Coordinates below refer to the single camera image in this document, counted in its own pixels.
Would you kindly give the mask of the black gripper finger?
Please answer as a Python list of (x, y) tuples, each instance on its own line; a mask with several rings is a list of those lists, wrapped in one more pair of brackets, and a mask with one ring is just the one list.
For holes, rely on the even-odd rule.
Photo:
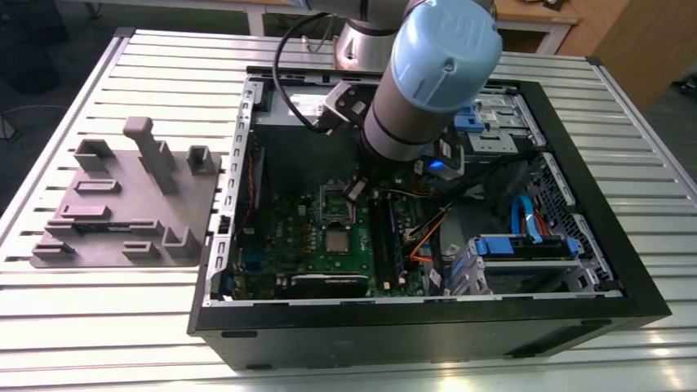
[(349, 203), (357, 203), (369, 189), (369, 180), (363, 176), (354, 176), (342, 189), (342, 197)]

